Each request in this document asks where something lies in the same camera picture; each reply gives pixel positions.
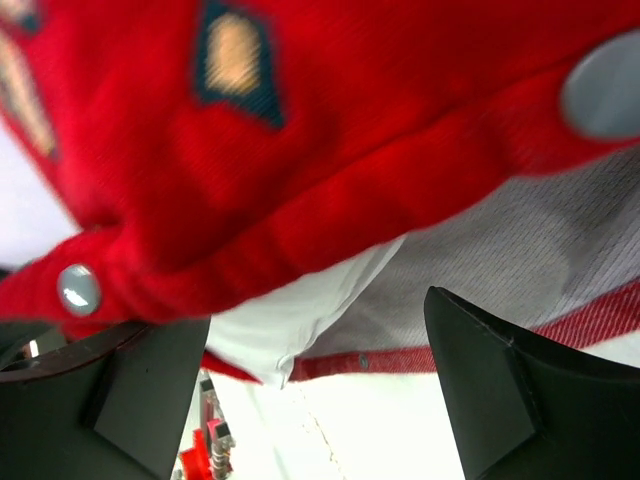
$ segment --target red object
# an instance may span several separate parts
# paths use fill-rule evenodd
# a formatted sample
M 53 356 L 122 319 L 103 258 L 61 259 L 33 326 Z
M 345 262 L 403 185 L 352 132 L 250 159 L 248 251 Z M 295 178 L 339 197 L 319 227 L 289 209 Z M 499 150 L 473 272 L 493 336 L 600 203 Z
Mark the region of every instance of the red object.
M 207 423 L 207 428 L 209 429 L 209 435 L 211 436 L 214 442 L 218 440 L 218 437 L 216 435 L 216 427 L 221 423 L 222 423 L 222 420 L 220 420 L 219 418 L 214 418 L 213 420 Z M 229 464 L 229 472 L 233 472 L 233 467 L 231 466 L 231 464 Z
M 206 1 L 36 3 L 39 31 L 5 28 L 56 155 L 7 121 L 85 232 L 0 284 L 5 321 L 219 312 L 626 145 L 572 131 L 558 99 L 637 0 L 230 1 L 266 26 L 282 128 L 196 94 Z M 82 319 L 56 286 L 78 263 L 103 293 Z
M 185 480 L 215 480 L 211 473 L 204 434 L 198 429 L 193 432 L 193 448 L 180 454 Z

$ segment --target silver snap button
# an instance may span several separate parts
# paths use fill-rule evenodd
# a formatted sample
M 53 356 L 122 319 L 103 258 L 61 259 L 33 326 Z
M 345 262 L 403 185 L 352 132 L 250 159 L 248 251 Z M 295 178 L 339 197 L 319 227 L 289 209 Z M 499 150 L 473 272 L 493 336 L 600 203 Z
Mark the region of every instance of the silver snap button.
M 369 359 L 364 353 L 360 354 L 358 361 L 360 362 L 360 367 L 362 367 L 363 370 L 367 370 L 369 368 Z
M 60 274 L 58 294 L 67 310 L 78 317 L 91 315 L 100 306 L 100 287 L 84 265 L 72 265 Z
M 601 45 L 571 72 L 562 92 L 567 122 L 602 140 L 640 136 L 640 30 Z

